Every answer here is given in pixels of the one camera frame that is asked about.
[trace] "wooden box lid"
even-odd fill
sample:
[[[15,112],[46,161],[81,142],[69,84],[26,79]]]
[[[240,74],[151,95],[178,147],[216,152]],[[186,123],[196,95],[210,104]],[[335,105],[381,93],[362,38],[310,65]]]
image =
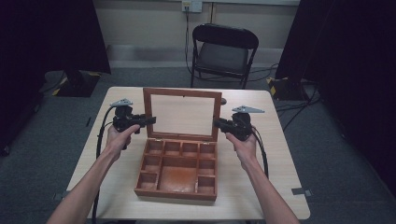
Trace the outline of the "wooden box lid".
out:
[[[217,142],[221,92],[143,88],[149,138]]]

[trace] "white wall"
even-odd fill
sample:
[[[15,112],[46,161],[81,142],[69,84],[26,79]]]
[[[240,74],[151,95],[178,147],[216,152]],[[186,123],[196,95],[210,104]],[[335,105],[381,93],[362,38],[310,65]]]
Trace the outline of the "white wall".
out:
[[[128,45],[128,50],[132,47],[139,52],[144,49],[150,52],[155,49],[165,50],[173,53],[164,60],[183,61],[187,22],[186,15],[181,12],[180,1],[96,0],[94,3],[107,45]],[[285,46],[296,10],[295,4],[294,6],[234,3],[212,5],[203,2],[202,13],[190,13],[190,39],[193,27],[209,22],[212,18],[214,23],[242,27],[255,33],[260,40],[260,49],[255,62],[276,63]],[[135,53],[133,58],[128,60],[143,61],[144,57],[148,57],[148,60],[150,58],[149,54],[139,53],[139,55]]]

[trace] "person's left arm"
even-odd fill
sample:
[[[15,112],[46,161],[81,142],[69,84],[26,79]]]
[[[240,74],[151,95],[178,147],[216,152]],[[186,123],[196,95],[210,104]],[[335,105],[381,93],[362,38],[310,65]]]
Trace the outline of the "person's left arm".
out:
[[[50,216],[47,223],[84,223],[96,194],[111,165],[120,157],[121,149],[131,142],[131,134],[139,129],[134,125],[122,133],[111,126],[106,147],[91,169],[73,187]]]

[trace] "gray carpet floor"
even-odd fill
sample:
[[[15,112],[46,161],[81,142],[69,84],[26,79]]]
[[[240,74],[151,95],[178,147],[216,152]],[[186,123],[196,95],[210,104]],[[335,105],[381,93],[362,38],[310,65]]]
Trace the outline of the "gray carpet floor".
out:
[[[55,84],[62,72],[46,74]],[[247,89],[268,90],[268,71],[253,73]],[[233,79],[196,80],[196,88],[239,89]],[[48,91],[36,114],[0,158],[0,223],[44,223],[65,191],[108,88],[189,87],[187,68],[115,68],[103,75],[90,98],[53,97]],[[306,91],[312,94],[313,87]],[[275,101],[278,108],[301,102]],[[286,126],[298,109],[279,112]],[[396,223],[396,202],[359,151],[343,138],[326,106],[308,106],[285,131],[311,217],[303,223]]]

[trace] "forearm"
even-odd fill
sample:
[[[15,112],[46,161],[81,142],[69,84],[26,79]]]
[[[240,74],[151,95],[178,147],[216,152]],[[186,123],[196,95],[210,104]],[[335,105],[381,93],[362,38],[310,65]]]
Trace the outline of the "forearm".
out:
[[[58,205],[48,223],[85,223],[96,194],[112,163],[112,157],[108,153],[102,153],[90,171]]]
[[[246,165],[246,171],[267,223],[299,223],[297,217],[265,176],[257,161]]]

